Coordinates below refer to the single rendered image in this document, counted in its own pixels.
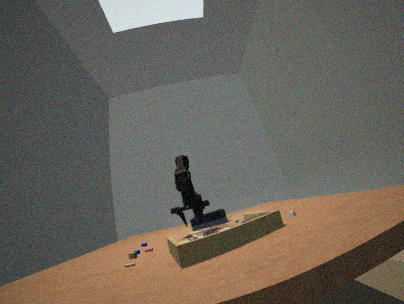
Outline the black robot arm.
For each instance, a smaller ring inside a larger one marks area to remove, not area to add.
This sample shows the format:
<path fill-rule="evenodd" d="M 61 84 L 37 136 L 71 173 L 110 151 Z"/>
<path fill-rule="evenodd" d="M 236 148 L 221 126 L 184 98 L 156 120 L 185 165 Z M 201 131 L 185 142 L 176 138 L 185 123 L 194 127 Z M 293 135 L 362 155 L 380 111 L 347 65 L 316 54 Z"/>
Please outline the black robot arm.
<path fill-rule="evenodd" d="M 194 191 L 192 182 L 191 182 L 191 174 L 189 172 L 189 160 L 187 156 L 177 156 L 175 157 L 175 164 L 177 166 L 177 169 L 174 172 L 174 183 L 176 184 L 176 189 L 183 193 L 187 192 L 192 192 L 190 197 L 184 196 L 184 204 L 185 207 L 189 207 L 190 209 L 194 206 L 198 206 L 199 202 L 202 201 L 201 194 L 198 194 L 197 192 Z M 198 208 L 194 208 L 193 213 L 194 213 L 194 218 L 199 217 L 198 216 Z"/>

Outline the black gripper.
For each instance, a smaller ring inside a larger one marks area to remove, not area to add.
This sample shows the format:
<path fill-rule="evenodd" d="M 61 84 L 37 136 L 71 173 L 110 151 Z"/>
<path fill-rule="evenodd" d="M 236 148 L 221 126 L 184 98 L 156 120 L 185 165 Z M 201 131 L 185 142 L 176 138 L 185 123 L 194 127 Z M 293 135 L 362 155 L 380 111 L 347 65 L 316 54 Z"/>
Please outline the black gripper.
<path fill-rule="evenodd" d="M 185 218 L 185 214 L 183 213 L 183 211 L 186 210 L 186 209 L 190 209 L 190 208 L 189 208 L 189 207 L 188 207 L 188 208 L 185 207 L 185 204 L 184 204 L 184 196 L 187 195 L 187 197 L 190 197 L 191 194 L 193 194 L 193 193 L 192 193 L 192 192 L 187 192 L 187 193 L 181 194 L 182 202 L 183 202 L 183 207 L 178 206 L 178 207 L 171 208 L 171 215 L 177 213 L 176 215 L 179 215 L 179 216 L 183 219 L 183 221 L 184 221 L 186 227 L 188 227 L 188 224 L 187 224 L 187 221 L 186 221 L 186 218 Z M 205 200 L 205 201 L 199 202 L 199 205 L 198 205 L 198 206 L 192 207 L 192 209 L 198 208 L 197 211 L 198 211 L 198 216 L 199 216 L 200 223 L 202 223 L 202 213 L 203 213 L 203 209 L 206 209 L 206 206 L 209 206 L 209 205 L 210 205 L 209 201 L 208 201 L 208 200 Z"/>

